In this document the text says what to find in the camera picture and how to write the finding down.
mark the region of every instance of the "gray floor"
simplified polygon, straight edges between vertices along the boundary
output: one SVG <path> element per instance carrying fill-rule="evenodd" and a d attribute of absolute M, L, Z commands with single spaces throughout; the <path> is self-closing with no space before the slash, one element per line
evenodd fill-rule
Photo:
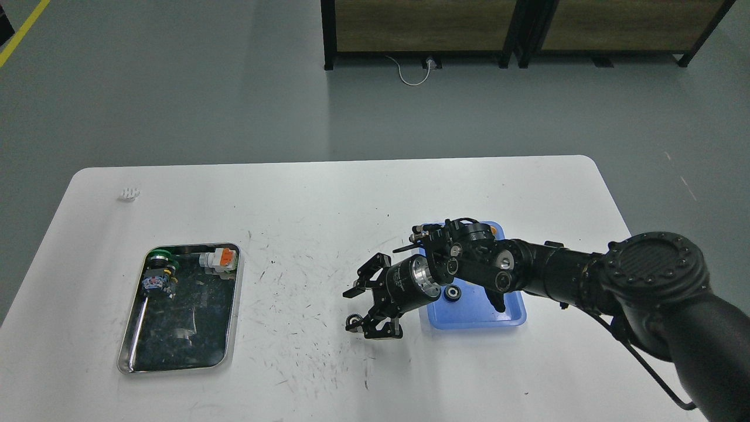
<path fill-rule="evenodd" d="M 11 3 L 20 27 L 36 1 Z M 0 318 L 85 167 L 556 154 L 594 159 L 631 232 L 694 240 L 750 312 L 749 1 L 687 69 L 446 59 L 410 88 L 387 59 L 324 72 L 321 34 L 312 0 L 53 0 L 0 69 Z"/>

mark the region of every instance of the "blue plastic tray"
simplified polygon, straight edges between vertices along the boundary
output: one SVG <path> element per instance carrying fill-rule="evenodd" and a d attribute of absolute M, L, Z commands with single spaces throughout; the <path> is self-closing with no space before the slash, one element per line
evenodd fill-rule
<path fill-rule="evenodd" d="M 505 239 L 503 228 L 496 222 L 483 223 L 497 229 L 496 239 Z M 483 287 L 461 279 L 454 279 L 453 284 L 461 289 L 461 298 L 458 301 L 447 301 L 441 292 L 438 300 L 427 305 L 430 324 L 438 330 L 512 327 L 526 321 L 524 299 L 519 291 L 505 295 L 505 312 L 500 313 L 490 304 Z"/>

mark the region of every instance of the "cable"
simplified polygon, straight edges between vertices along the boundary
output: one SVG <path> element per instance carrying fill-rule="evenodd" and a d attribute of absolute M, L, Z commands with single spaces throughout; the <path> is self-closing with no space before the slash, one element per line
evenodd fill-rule
<path fill-rule="evenodd" d="M 586 314 L 587 314 L 588 316 L 590 316 L 591 318 L 594 318 L 594 320 L 595 320 L 596 322 L 598 322 L 598 323 L 599 323 L 599 324 L 600 324 L 600 325 L 601 325 L 602 327 L 604 327 L 604 328 L 605 328 L 605 330 L 607 330 L 607 331 L 609 332 L 609 334 L 612 334 L 612 336 L 613 336 L 613 337 L 615 337 L 615 335 L 614 335 L 614 334 L 612 333 L 612 326 L 610 326 L 609 324 L 607 324 L 607 322 L 606 322 L 605 320 L 603 320 L 603 319 L 602 319 L 602 317 L 600 317 L 599 315 L 596 315 L 596 314 L 590 313 L 590 312 L 586 312 L 586 311 L 584 311 L 584 312 L 585 312 L 585 313 L 586 313 Z M 651 378 L 654 378 L 654 381 L 656 381 L 656 384 L 659 384 L 659 387 L 661 387 L 661 388 L 662 388 L 662 390 L 664 390 L 664 392 L 665 392 L 665 393 L 666 393 L 666 394 L 667 394 L 667 395 L 669 396 L 669 398 L 670 398 L 670 399 L 672 399 L 672 401 L 674 402 L 674 404 L 676 404 L 677 406 L 679 406 L 679 408 L 681 408 L 682 410 L 693 410 L 693 409 L 697 408 L 697 406 L 696 406 L 696 405 L 695 405 L 695 403 L 693 403 L 693 402 L 690 402 L 690 403 L 685 403 L 685 402 L 683 402 L 683 401 L 682 401 L 682 400 L 681 400 L 681 399 L 680 399 L 680 398 L 679 398 L 679 397 L 678 397 L 678 396 L 677 396 L 677 395 L 676 395 L 676 394 L 674 393 L 674 391 L 672 391 L 672 389 L 671 389 L 671 388 L 669 388 L 669 386 L 668 386 L 668 385 L 667 385 L 667 383 L 666 383 L 666 382 L 665 382 L 665 381 L 664 381 L 664 380 L 662 379 L 662 377 L 660 377 L 660 376 L 659 376 L 659 374 L 657 374 L 657 373 L 656 373 L 656 371 L 655 371 L 655 370 L 654 370 L 654 369 L 653 369 L 653 368 L 651 367 L 651 365 L 649 365 L 649 364 L 648 364 L 648 362 L 646 362 L 646 360 L 644 359 L 644 357 L 643 357 L 643 356 L 641 356 L 641 354 L 639 354 L 639 353 L 638 353 L 638 352 L 637 352 L 637 351 L 636 351 L 636 350 L 635 350 L 635 349 L 633 348 L 633 346 L 632 346 L 632 345 L 630 345 L 630 343 L 629 343 L 629 342 L 627 342 L 627 341 L 622 341 L 622 340 L 618 340 L 618 341 L 619 341 L 620 343 L 622 343 L 622 345 L 623 345 L 623 346 L 625 347 L 625 349 L 627 349 L 627 350 L 628 350 L 628 351 L 630 352 L 630 354 L 632 354 L 632 355 L 633 355 L 633 357 L 635 357 L 635 360 L 637 360 L 637 361 L 638 361 L 638 363 L 640 363 L 640 365 L 641 365 L 641 366 L 642 366 L 642 367 L 643 367 L 643 368 L 644 368 L 644 369 L 645 369 L 645 370 L 646 370 L 646 371 L 647 371 L 647 372 L 649 373 L 649 375 L 651 375 Z"/>
<path fill-rule="evenodd" d="M 396 64 L 396 66 L 398 66 L 398 77 L 401 78 L 401 82 L 407 84 L 408 86 L 420 86 L 421 84 L 423 84 L 427 80 L 427 78 L 430 77 L 430 63 L 427 63 L 427 74 L 424 76 L 424 79 L 420 80 L 417 83 L 408 83 L 404 79 L 404 76 L 401 74 L 401 65 L 399 65 L 398 62 L 396 62 L 396 59 L 394 59 L 391 56 L 385 56 L 385 57 L 388 57 L 389 59 L 393 60 L 393 62 Z"/>

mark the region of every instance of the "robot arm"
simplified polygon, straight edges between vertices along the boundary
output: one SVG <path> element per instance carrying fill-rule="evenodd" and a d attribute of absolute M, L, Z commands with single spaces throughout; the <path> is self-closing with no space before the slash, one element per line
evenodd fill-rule
<path fill-rule="evenodd" d="M 610 243 L 606 254 L 587 254 L 554 242 L 495 240 L 490 226 L 473 219 L 412 229 L 412 244 L 394 252 L 422 248 L 425 254 L 393 266 L 388 255 L 376 254 L 363 265 L 343 295 L 371 289 L 375 304 L 364 317 L 350 315 L 348 331 L 369 339 L 403 337 L 398 319 L 437 300 L 440 286 L 454 277 L 484 287 L 499 312 L 505 293 L 525 291 L 585 311 L 636 357 L 630 344 L 674 362 L 708 419 L 750 420 L 750 318 L 712 293 L 703 254 L 686 238 L 646 233 Z M 612 316 L 611 324 L 600 315 Z"/>

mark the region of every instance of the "white table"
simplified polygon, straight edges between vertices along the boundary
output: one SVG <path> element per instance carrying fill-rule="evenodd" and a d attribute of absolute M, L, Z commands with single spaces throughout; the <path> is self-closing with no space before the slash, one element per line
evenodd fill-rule
<path fill-rule="evenodd" d="M 140 197 L 116 200 L 127 187 Z M 464 216 L 587 252 L 629 236 L 583 156 L 81 170 L 0 329 L 0 420 L 704 420 L 551 300 L 524 295 L 516 328 L 441 332 L 411 312 L 402 340 L 344 331 L 372 304 L 341 296 L 360 264 Z M 210 242 L 245 256 L 232 360 L 121 374 L 144 254 Z"/>

